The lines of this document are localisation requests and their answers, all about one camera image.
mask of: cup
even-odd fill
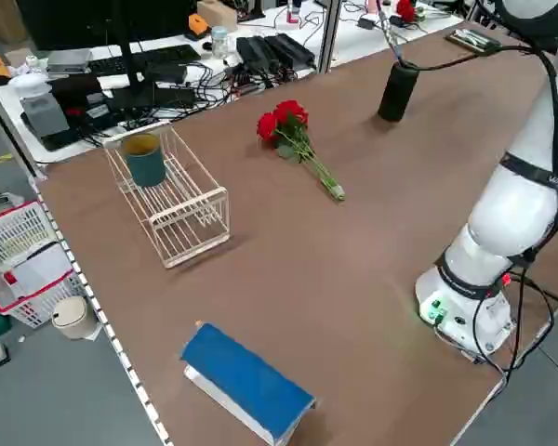
[[[166,179],[164,155],[155,135],[143,133],[124,140],[122,151],[137,186],[150,188]]]

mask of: cardboard box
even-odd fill
[[[0,0],[0,39],[7,44],[16,44],[26,38],[27,30],[15,0]]]

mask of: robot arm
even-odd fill
[[[543,45],[558,44],[558,0],[497,0],[496,7],[510,29]],[[551,98],[547,83],[507,155],[549,173],[554,135]],[[492,290],[514,257],[547,236],[557,210],[558,190],[553,184],[499,165],[467,225],[436,266],[418,279],[421,318],[474,356],[481,356],[476,340],[486,354],[498,349],[514,328],[510,305],[501,291],[486,297],[480,291]]]

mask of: blue book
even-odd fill
[[[188,379],[272,446],[287,444],[314,405],[312,395],[209,323],[181,358]]]

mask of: table surface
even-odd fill
[[[443,35],[405,55],[428,65],[465,54]],[[465,223],[543,73],[510,53],[423,73],[405,119],[386,125],[376,109],[391,65],[385,51],[177,123],[230,193],[232,238],[175,269],[161,265],[103,153],[50,166],[43,198],[175,444],[263,444],[183,377],[179,352],[197,320],[320,401],[294,445],[448,444],[497,383],[422,323],[414,282]],[[261,147],[257,119],[289,98],[309,110],[344,203]],[[558,237],[530,275],[558,294]],[[527,295],[525,342],[545,315]]]
[[[363,4],[363,2],[359,0],[357,0],[357,3]],[[387,7],[386,10],[388,13],[391,13],[393,8],[394,7]],[[323,8],[320,5],[310,0],[302,4],[301,16],[305,17],[307,14],[313,13],[312,17],[322,18],[322,11]],[[236,38],[248,37],[253,35],[288,33],[295,40],[304,43],[306,39],[312,34],[312,31],[316,28],[315,25],[311,23],[306,24],[301,29],[298,25],[286,23],[285,7],[267,9],[265,10],[265,14],[265,19],[252,20],[248,23],[238,25],[238,30],[234,33],[231,33],[230,35],[232,36],[232,38]],[[368,56],[386,48],[387,44],[384,40],[381,30],[369,31],[358,28],[356,26],[355,21],[361,15],[362,12],[359,11],[348,12],[345,8],[342,9],[336,47],[333,53],[333,66],[338,66],[342,63]],[[461,21],[461,19],[458,17],[442,17],[436,15],[433,12],[428,12],[427,16],[427,19],[422,22],[422,30],[402,30],[400,34],[404,36],[405,39],[411,41],[424,36],[426,33],[434,33],[436,31],[442,30],[443,28],[455,25]],[[366,15],[365,17],[368,17],[372,20],[376,19],[376,16],[372,15]],[[271,28],[263,28],[257,25],[270,26]],[[318,30],[318,32],[316,32],[314,36],[306,43],[306,47],[308,47],[316,55],[318,55],[320,52],[322,34],[323,27],[321,26],[321,29]],[[131,48],[133,52],[139,53],[142,49],[150,50],[186,44],[192,45],[194,49],[202,55],[203,59],[201,61],[207,67],[213,69],[214,72],[221,72],[225,68],[223,66],[222,60],[214,59],[210,53],[207,53],[203,50],[202,42],[192,42],[182,35],[167,37],[164,39],[144,41],[141,42],[140,46],[139,44],[134,43],[131,45]],[[109,47],[99,46],[91,49],[91,55],[93,59],[106,59],[108,57],[111,57],[112,55],[120,56],[121,50],[119,46],[114,45],[111,45]],[[240,59],[237,53],[235,53],[228,57],[227,60],[231,65],[235,65]],[[303,76],[310,72],[310,70],[306,72],[300,72],[299,75]],[[202,72],[198,68],[190,67],[187,81],[197,81],[201,74]],[[128,85],[128,78],[126,75],[101,77],[100,83],[104,90],[120,88]],[[14,123],[14,126],[19,131],[22,140],[27,145],[30,154],[38,163],[59,162],[80,153],[95,149],[94,146],[85,141],[78,141],[58,151],[47,151],[42,142],[37,139],[33,133],[31,133],[31,131],[26,127],[26,125],[20,118],[22,107],[14,89],[8,85],[0,86],[0,101],[5,108],[8,116]],[[120,131],[122,130],[112,129],[108,131],[108,133],[114,135],[116,133],[119,133]]]

